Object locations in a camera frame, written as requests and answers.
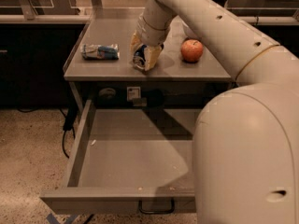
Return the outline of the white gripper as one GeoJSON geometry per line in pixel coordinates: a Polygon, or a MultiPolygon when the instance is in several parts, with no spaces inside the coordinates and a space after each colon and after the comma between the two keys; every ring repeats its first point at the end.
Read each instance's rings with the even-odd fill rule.
{"type": "Polygon", "coordinates": [[[143,12],[137,21],[135,32],[131,37],[130,51],[136,52],[142,44],[144,48],[145,70],[151,70],[157,63],[163,50],[161,46],[170,31],[171,17],[143,12]]]}

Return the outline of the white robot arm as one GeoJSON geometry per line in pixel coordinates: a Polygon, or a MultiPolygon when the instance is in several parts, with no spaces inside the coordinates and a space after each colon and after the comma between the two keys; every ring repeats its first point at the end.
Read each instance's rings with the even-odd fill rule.
{"type": "Polygon", "coordinates": [[[236,82],[201,111],[193,135],[199,224],[299,224],[299,60],[212,0],[148,0],[131,48],[157,63],[175,17],[236,82]]]}

